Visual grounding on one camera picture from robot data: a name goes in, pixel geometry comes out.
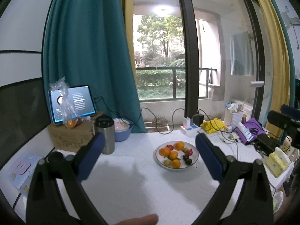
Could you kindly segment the person's finger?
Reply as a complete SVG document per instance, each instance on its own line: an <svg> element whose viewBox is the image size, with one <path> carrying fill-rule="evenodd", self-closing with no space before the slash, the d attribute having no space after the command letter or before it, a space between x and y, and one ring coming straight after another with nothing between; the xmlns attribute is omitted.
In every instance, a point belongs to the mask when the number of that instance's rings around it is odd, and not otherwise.
<svg viewBox="0 0 300 225"><path fill-rule="evenodd" d="M157 214L150 214L144 217L123 220L116 225L156 225L159 221Z"/></svg>

